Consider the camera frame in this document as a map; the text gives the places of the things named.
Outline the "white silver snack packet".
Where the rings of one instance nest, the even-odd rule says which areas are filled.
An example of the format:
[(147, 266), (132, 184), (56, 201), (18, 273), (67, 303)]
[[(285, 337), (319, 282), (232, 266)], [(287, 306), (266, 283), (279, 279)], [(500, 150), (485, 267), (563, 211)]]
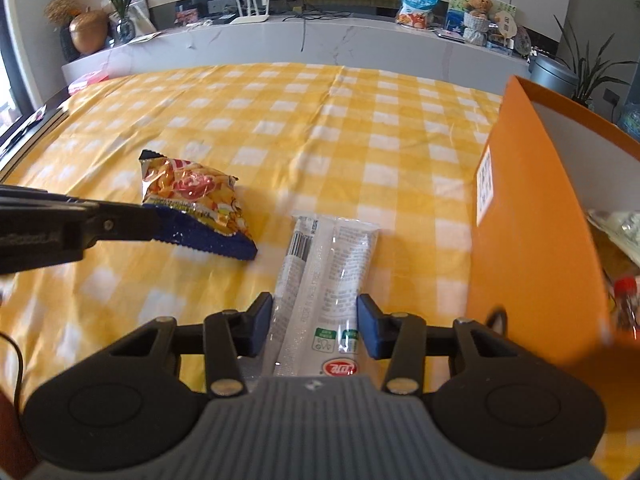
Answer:
[(298, 214), (274, 297), (262, 372), (343, 377), (358, 373), (356, 299), (366, 281), (378, 226)]

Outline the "orange chips bag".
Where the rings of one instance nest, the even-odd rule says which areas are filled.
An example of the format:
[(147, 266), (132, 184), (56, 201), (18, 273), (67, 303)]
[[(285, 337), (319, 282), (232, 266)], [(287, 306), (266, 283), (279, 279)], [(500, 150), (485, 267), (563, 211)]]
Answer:
[(142, 206), (158, 217), (154, 240), (242, 261), (256, 258), (236, 177), (151, 150), (142, 151), (139, 162)]

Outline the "red cap snack bottle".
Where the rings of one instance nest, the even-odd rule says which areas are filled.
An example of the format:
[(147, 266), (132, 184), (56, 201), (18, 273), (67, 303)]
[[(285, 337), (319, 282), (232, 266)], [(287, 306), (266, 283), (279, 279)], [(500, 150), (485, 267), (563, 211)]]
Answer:
[(619, 330), (634, 334), (639, 330), (639, 289), (633, 276), (626, 276), (614, 283), (614, 321)]

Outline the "white candy clear packet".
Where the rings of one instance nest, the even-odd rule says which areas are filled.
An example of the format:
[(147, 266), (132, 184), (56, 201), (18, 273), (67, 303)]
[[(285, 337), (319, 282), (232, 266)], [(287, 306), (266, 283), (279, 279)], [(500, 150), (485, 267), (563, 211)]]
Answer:
[(588, 220), (608, 237), (628, 256), (639, 255), (638, 211), (606, 212), (595, 209), (587, 211)]

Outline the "pink tissue box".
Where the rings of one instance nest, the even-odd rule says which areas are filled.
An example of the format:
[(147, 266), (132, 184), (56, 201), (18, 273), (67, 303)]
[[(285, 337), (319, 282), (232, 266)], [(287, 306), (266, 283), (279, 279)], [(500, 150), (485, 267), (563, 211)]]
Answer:
[(72, 81), (67, 87), (67, 92), (70, 96), (73, 96), (93, 84), (99, 84), (100, 82), (107, 81), (109, 79), (110, 75), (107, 72), (104, 72), (104, 70), (95, 70), (94, 72), (86, 73)]

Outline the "orange cardboard box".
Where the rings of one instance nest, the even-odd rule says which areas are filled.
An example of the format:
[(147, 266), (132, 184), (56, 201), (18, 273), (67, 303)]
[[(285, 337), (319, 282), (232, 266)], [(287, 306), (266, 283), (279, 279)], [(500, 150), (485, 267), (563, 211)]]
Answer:
[(639, 426), (639, 336), (612, 319), (586, 214), (639, 207), (639, 144), (559, 93), (506, 85), (475, 177), (470, 318), (590, 385), (609, 430)]

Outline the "yellow checkered tablecloth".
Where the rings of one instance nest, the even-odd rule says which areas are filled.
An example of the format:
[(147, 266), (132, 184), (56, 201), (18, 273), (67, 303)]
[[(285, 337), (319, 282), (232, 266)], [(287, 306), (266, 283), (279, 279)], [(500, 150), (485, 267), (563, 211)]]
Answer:
[[(218, 65), (94, 84), (11, 172), (14, 185), (138, 204), (143, 150), (236, 177), (252, 262), (160, 242), (100, 243), (81, 261), (1, 281), (1, 394), (46, 380), (137, 326), (197, 323), (273, 290), (293, 217), (378, 226), (364, 288), (387, 311), (448, 324), (466, 313), (474, 177), (502, 96), (386, 70)], [(639, 426), (599, 465), (639, 463)]]

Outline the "white marble tv console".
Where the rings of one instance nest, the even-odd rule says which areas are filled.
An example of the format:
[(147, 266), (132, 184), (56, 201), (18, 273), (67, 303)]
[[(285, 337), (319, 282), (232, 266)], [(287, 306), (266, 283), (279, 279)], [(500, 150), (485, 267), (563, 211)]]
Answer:
[(70, 84), (103, 70), (112, 77), (198, 66), (305, 63), (370, 68), (503, 94), (527, 63), (495, 50), (457, 44), (434, 32), (366, 18), (272, 18), (258, 24), (166, 30), (150, 40), (102, 50), (62, 67)]

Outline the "copper round vase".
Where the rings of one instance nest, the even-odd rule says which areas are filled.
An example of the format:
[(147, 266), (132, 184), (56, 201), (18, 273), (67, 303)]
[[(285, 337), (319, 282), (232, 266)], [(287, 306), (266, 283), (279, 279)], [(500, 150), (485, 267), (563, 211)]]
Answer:
[(70, 36), (74, 47), (83, 55), (104, 48), (108, 31), (108, 17), (102, 10), (78, 14), (70, 22)]

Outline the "white wifi router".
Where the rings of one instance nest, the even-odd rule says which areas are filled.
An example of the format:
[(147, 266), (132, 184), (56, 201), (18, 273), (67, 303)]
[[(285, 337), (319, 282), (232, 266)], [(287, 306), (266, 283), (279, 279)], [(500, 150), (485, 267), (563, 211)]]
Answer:
[(232, 25), (265, 23), (270, 18), (270, 0), (235, 0), (238, 14)]

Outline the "grey metal trash can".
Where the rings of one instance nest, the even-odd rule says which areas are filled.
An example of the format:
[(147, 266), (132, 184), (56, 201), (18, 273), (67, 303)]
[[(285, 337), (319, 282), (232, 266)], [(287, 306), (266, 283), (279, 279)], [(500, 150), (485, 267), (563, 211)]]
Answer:
[(535, 84), (571, 98), (577, 89), (578, 76), (563, 63), (537, 54), (529, 59), (529, 78)]

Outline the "blue water jug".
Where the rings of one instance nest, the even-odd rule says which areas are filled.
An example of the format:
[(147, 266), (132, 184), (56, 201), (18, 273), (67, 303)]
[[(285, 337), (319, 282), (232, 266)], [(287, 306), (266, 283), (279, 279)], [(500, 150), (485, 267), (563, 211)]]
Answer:
[(627, 103), (620, 112), (616, 126), (628, 136), (640, 141), (640, 105)]

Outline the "potted plant by trash can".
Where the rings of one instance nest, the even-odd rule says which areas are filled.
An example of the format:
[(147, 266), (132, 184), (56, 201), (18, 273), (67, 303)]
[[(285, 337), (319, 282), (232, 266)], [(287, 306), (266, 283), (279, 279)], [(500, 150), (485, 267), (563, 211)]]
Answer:
[(605, 84), (629, 86), (628, 81), (612, 75), (611, 70), (620, 66), (637, 66), (639, 62), (634, 60), (612, 60), (612, 58), (606, 56), (606, 51), (615, 38), (614, 32), (604, 40), (600, 47), (593, 51), (589, 40), (586, 42), (578, 40), (570, 20), (566, 20), (564, 25), (560, 23), (556, 16), (554, 20), (559, 26), (561, 41), (566, 45), (570, 54), (570, 62), (566, 63), (566, 66), (577, 77), (572, 100), (594, 112), (596, 106), (593, 103), (593, 93), (597, 88), (603, 87)]

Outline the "blue snack bag on console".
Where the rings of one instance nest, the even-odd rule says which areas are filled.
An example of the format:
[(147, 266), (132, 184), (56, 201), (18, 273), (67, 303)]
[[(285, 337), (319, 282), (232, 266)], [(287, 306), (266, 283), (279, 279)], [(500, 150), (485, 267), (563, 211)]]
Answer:
[(439, 0), (400, 0), (396, 23), (413, 29), (428, 29), (433, 9), (438, 2)]

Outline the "brown teddy bear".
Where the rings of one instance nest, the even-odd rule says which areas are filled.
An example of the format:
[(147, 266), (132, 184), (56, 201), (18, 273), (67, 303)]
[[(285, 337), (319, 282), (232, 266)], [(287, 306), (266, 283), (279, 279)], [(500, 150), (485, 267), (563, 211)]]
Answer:
[(466, 0), (463, 18), (463, 39), (468, 44), (484, 47), (489, 29), (489, 13), (492, 0)]

